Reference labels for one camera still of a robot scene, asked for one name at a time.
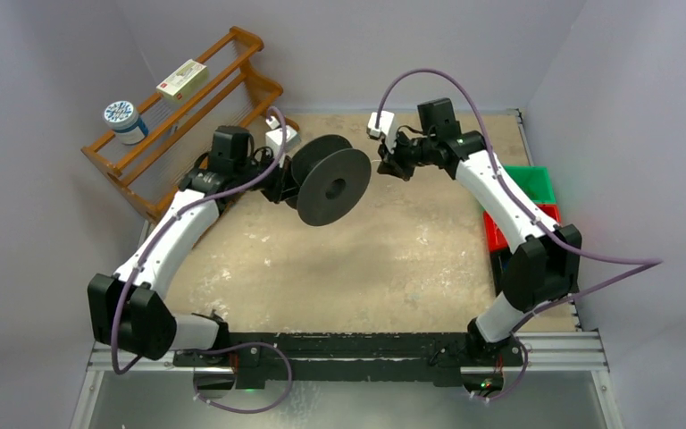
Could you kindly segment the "green white cardboard box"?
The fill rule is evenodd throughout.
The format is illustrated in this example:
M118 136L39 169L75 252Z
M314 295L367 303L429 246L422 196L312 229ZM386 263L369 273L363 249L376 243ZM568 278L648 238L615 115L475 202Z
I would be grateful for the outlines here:
M170 105L182 105L188 101L207 81L208 67L188 59L156 87L159 96Z

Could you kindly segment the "green plastic bin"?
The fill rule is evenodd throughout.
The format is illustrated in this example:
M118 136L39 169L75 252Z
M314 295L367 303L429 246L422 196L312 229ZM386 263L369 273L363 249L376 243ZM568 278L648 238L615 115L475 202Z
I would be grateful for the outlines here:
M546 167L506 165L505 170L508 176L534 203L556 203L556 195Z

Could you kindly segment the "black perforated cable spool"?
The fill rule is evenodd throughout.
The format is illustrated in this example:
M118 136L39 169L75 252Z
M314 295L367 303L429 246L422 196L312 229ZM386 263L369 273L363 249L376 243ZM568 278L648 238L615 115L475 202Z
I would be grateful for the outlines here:
M372 176L368 155L348 139L328 134L303 145L291 158L299 185L296 210L311 226L324 226L348 214L366 192Z

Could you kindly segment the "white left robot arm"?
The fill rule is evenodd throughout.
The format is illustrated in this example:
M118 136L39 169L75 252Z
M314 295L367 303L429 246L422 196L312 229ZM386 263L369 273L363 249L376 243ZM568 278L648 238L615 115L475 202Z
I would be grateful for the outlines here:
M202 154L205 168L194 166L181 180L162 220L138 250L112 274L96 274L88 285L91 326L97 342L110 347L119 373L120 353L157 360L174 350L195 349L207 365L230 356L227 323L217 315L175 315L165 298L175 274L194 245L242 193L283 187L286 149L298 140L291 126L270 121L263 147L251 133L221 126Z

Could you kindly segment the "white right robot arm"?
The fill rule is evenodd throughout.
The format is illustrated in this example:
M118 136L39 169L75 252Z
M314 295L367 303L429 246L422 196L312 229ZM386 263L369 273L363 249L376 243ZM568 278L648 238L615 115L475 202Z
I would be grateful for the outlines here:
M417 107L422 134L408 138L393 113L374 112L367 124L379 141L380 174L408 181L418 166L434 165L468 189L501 230L511 252L500 292L467 327L468 357L486 364L523 318L575 289L581 234L542 212L512 180L478 131L464 132L450 99Z

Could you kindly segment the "orange wooden rack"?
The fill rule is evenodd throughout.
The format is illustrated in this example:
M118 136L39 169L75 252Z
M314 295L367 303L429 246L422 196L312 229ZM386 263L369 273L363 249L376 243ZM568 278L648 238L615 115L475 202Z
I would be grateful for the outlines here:
M251 63L263 49L255 33L231 27L197 57L209 76L190 97L173 103L155 92L138 105L147 137L127 146L108 130L82 154L136 212L157 223L180 178L210 147L213 131L220 125L257 127L282 95L281 84Z

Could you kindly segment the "red plastic bin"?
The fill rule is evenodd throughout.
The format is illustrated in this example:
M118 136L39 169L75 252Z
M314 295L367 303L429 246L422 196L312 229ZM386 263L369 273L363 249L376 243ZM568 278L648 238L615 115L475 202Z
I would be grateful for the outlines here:
M556 223L561 223L561 215L559 213L557 204L537 204L537 208L541 213L547 217L550 217ZM509 245L505 235L491 218L491 216L487 212L483 212L482 218L489 251L494 252L502 249L508 249Z

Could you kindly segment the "blue white round jar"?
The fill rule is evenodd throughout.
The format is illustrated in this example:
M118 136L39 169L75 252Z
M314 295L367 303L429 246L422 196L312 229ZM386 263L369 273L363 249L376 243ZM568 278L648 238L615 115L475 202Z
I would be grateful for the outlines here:
M103 111L103 119L123 145L137 145L149 134L148 127L130 101L119 100L109 104Z

